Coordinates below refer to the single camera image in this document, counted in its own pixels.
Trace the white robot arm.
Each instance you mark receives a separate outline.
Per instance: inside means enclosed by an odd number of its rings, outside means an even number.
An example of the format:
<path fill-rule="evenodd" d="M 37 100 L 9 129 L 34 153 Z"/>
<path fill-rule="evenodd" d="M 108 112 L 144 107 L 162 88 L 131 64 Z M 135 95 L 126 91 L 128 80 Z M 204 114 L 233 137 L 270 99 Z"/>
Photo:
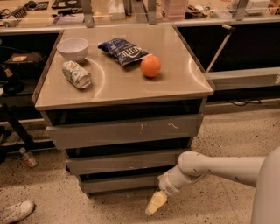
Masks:
<path fill-rule="evenodd" d="M 280 224 L 280 148 L 265 157 L 208 157 L 186 151 L 177 164 L 158 177 L 159 190 L 145 210 L 154 214 L 167 197 L 183 186 L 201 180 L 206 175 L 242 183 L 255 188 L 251 224 Z"/>

